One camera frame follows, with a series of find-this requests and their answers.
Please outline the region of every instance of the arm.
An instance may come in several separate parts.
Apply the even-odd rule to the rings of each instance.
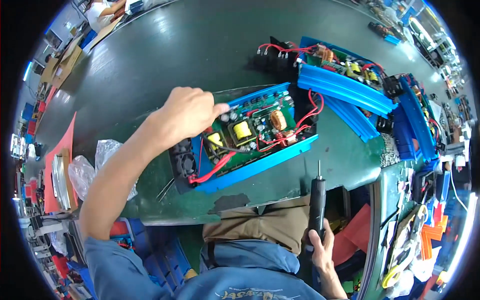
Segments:
[[[228,104],[214,105],[212,94],[199,88],[174,88],[165,105],[145,119],[96,175],[80,211],[83,238],[108,240],[148,163],[179,141],[200,134],[228,109]]]
[[[120,8],[122,8],[122,6],[125,5],[125,3],[127,2],[127,0],[119,0],[117,2],[115,2],[115,4],[113,4],[112,6],[110,6],[109,8],[105,8],[99,15],[99,17],[104,17],[104,16],[108,16],[108,15],[111,15],[111,14],[114,14],[117,12],[117,10],[119,10]]]
[[[324,219],[325,238],[322,244],[318,233],[310,230],[308,236],[314,247],[312,262],[317,267],[322,285],[322,295],[327,299],[348,299],[338,279],[332,261],[334,235],[327,219]]]

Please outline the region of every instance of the blue shirt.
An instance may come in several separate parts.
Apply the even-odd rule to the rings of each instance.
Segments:
[[[201,273],[171,295],[148,277],[135,253],[110,240],[88,238],[84,255],[100,300],[300,300],[325,298],[297,273],[297,257],[284,248],[263,240],[236,240],[215,245],[213,267],[203,247]]]

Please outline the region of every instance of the hand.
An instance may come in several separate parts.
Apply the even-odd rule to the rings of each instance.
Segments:
[[[211,126],[218,115],[230,109],[226,103],[214,104],[213,95],[200,88],[176,87],[165,105],[150,114],[151,139],[170,148],[183,139],[195,137]]]
[[[322,244],[320,237],[315,230],[308,232],[308,237],[313,245],[314,251],[312,262],[318,268],[319,272],[328,273],[334,269],[332,261],[334,235],[328,220],[324,218],[325,238]]]

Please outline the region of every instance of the person in white shirt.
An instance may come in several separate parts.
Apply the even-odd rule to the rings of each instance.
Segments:
[[[116,13],[125,6],[126,1],[93,0],[86,13],[90,27],[97,33],[107,27],[116,17]]]

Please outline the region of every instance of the black fan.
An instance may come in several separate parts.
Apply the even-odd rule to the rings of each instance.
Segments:
[[[180,143],[176,144],[172,148],[173,154],[190,152],[192,149],[192,141],[190,138],[181,140]]]
[[[188,177],[197,170],[195,158],[191,153],[178,155],[175,159],[177,161],[177,172],[183,177]]]

